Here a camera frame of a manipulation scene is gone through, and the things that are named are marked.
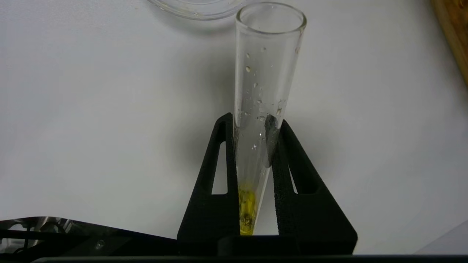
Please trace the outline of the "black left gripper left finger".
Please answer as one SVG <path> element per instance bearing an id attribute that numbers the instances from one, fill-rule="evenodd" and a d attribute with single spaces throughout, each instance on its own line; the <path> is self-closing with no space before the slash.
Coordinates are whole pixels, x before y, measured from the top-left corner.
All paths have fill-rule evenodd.
<path id="1" fill-rule="evenodd" d="M 222 143 L 225 143 L 227 193 L 213 194 Z M 226 113 L 214 124 L 177 240 L 181 243 L 211 243 L 231 235 L 239 235 L 239 200 L 233 115 Z"/>

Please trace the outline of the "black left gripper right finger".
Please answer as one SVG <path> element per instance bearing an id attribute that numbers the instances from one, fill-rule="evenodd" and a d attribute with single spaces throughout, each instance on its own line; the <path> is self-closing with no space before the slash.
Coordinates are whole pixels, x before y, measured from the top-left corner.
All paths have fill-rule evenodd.
<path id="1" fill-rule="evenodd" d="M 272 159 L 279 235 L 303 255 L 352 255 L 356 230 L 332 196 L 291 126 L 283 120 Z"/>

